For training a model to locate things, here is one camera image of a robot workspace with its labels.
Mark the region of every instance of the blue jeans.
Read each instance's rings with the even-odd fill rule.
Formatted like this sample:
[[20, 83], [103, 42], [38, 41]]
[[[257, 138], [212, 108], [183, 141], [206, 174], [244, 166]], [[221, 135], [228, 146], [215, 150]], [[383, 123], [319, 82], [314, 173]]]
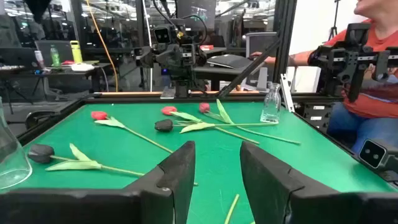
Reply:
[[352, 147], [356, 154], [367, 139], [380, 139], [398, 147], [398, 118], [363, 118], [349, 112], [342, 103], [337, 103], [331, 113], [328, 134], [334, 135], [342, 131], [356, 132], [357, 138]]

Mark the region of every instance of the laptop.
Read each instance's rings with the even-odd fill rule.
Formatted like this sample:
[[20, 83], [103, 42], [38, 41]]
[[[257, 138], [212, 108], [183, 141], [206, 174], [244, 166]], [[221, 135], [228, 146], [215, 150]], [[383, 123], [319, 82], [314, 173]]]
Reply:
[[54, 45], [58, 50], [61, 63], [67, 60], [73, 61], [72, 48], [69, 40], [38, 40], [35, 43], [37, 49], [42, 52], [44, 65], [46, 67], [52, 67], [51, 45]]
[[226, 54], [211, 57], [207, 60], [207, 63], [211, 66], [238, 69], [248, 66], [252, 61], [242, 56]]
[[0, 64], [31, 70], [41, 69], [35, 56], [35, 49], [31, 48], [0, 48]]

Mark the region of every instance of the clear glass bottle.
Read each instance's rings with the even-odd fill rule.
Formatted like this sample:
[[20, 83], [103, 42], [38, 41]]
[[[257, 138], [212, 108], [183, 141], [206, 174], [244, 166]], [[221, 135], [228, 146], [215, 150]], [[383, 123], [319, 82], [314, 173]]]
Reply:
[[269, 93], [264, 99], [264, 108], [262, 109], [260, 121], [278, 123], [280, 113], [280, 84], [267, 82], [267, 87]]
[[0, 97], [0, 189], [19, 184], [31, 174], [27, 155], [8, 128]]

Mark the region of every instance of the yellow water bottle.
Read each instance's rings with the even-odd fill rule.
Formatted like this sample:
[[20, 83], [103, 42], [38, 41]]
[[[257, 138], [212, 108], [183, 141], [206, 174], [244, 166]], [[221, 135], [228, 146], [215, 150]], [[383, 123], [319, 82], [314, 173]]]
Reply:
[[72, 48], [73, 60], [75, 61], [75, 63], [82, 63], [83, 58], [81, 57], [79, 41], [72, 40], [70, 42], [70, 47]]

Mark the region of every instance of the person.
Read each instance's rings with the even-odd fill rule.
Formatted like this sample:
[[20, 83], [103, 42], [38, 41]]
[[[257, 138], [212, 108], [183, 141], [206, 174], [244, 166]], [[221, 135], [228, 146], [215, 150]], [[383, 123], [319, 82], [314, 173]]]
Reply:
[[[371, 23], [367, 45], [374, 51], [387, 47], [398, 47], [398, 9], [397, 0], [358, 0], [354, 13], [367, 17], [364, 22]], [[339, 33], [326, 45], [334, 45], [344, 40], [346, 31]], [[313, 51], [289, 56], [291, 67], [308, 66], [308, 57]], [[269, 57], [266, 63], [275, 63]], [[332, 110], [327, 133], [334, 136], [339, 133], [356, 133], [356, 140], [351, 150], [358, 153], [365, 140], [380, 139], [388, 145], [398, 147], [398, 71], [389, 69], [387, 83], [371, 79], [374, 73], [371, 65], [365, 72], [359, 98], [350, 103], [344, 96], [342, 103], [337, 103]]]

